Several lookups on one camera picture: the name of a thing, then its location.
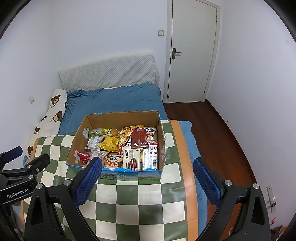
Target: cardboard box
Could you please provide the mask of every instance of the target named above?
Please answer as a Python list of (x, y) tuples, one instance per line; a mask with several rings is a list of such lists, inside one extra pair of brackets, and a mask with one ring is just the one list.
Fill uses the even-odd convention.
[(156, 127), (154, 135), (158, 143), (158, 170), (132, 171), (117, 168), (115, 171), (103, 169), (101, 178), (114, 180), (159, 180), (165, 164), (166, 149), (163, 127), (158, 111), (133, 111), (114, 112), (87, 115), (81, 122), (68, 153), (66, 164), (72, 168), (83, 169), (83, 164), (77, 157), (78, 152), (84, 152), (88, 142), (88, 133), (96, 128), (116, 128), (120, 131), (123, 127), (143, 125)]

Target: white blanket with bears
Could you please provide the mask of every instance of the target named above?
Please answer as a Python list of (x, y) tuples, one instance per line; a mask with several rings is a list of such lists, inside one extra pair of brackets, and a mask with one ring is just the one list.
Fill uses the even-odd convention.
[(35, 140), (38, 137), (56, 136), (59, 132), (61, 120), (66, 111), (67, 93), (61, 89), (55, 89), (50, 99), (49, 108), (46, 115), (42, 118), (38, 126), (36, 126), (33, 134), (28, 139), (25, 146), (24, 164), (30, 159), (31, 151)]

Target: blue bed sheet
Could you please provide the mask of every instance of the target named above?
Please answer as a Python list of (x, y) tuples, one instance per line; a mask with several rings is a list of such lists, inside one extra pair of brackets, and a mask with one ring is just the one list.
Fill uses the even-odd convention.
[[(114, 89), (70, 91), (67, 93), (67, 104), (58, 135), (77, 131), (83, 118), (93, 113), (157, 110), (161, 120), (168, 120), (161, 101), (160, 89), (150, 83)], [(192, 164), (195, 158), (200, 157), (191, 132), (192, 124), (189, 121), (180, 121), (179, 123)], [(200, 234), (207, 221), (207, 197), (196, 177), (194, 178), (198, 202), (198, 234)]]

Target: white door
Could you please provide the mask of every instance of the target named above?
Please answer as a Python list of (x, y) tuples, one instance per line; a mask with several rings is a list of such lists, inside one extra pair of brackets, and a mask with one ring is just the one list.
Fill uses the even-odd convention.
[[(168, 103), (202, 101), (209, 76), (217, 9), (196, 0), (173, 0)], [(176, 48), (173, 59), (173, 48)]]

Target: green and white checkered mat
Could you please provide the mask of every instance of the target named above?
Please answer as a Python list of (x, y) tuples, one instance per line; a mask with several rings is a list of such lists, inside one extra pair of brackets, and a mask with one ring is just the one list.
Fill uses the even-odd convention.
[[(163, 123), (163, 128), (176, 143), (171, 124)], [(38, 182), (53, 186), (74, 178), (78, 171), (65, 164), (74, 134), (39, 138), (35, 157), (47, 153), (51, 161), (37, 175)], [(101, 241), (187, 240), (186, 197), (176, 146), (169, 148), (167, 157), (160, 181), (98, 179), (79, 209)], [(29, 203), (30, 198), (25, 199), (25, 218)], [(75, 240), (60, 204), (55, 206), (67, 238)]]

